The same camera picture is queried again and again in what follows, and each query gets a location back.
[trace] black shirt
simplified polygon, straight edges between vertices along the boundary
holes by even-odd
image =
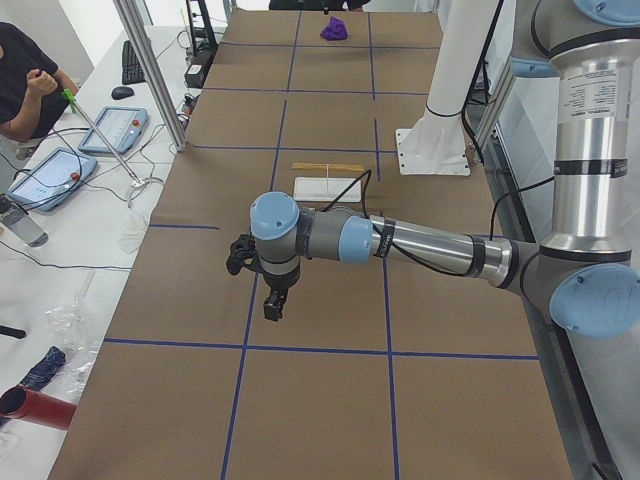
[[[0,22],[0,123],[15,118],[27,91],[27,73],[40,69],[53,75],[58,65],[36,43],[10,23]],[[69,102],[61,97],[62,87],[42,97],[40,122],[31,138],[44,137],[60,118]]]
[[[370,0],[347,0],[350,9],[360,8]],[[271,0],[269,10],[323,10],[324,5],[329,10],[342,10],[344,0]]]

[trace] red cylinder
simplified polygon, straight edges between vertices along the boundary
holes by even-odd
[[[68,430],[76,406],[46,393],[17,386],[0,398],[0,415]]]

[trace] water bottle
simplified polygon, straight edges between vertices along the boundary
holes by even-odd
[[[0,194],[0,222],[30,247],[39,247],[49,235],[18,205]]]

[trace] light blue joint cap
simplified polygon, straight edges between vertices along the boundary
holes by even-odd
[[[338,255],[342,263],[366,263],[371,252],[373,224],[361,217],[349,217],[340,232]]]
[[[565,330],[590,338],[615,337],[640,318],[640,277],[618,263],[583,268],[556,288],[549,311]]]
[[[286,193],[267,192],[253,202],[250,215],[251,233],[259,240],[275,240],[295,228],[300,209]]]
[[[596,22],[614,27],[640,26],[638,0],[573,0],[573,3]]]
[[[551,78],[558,77],[558,71],[546,60],[529,60],[511,57],[511,73],[514,77]]]

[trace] wooden stick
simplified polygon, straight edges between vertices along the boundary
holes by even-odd
[[[333,170],[335,172],[364,172],[362,165],[348,165],[344,163],[293,163],[291,170]]]

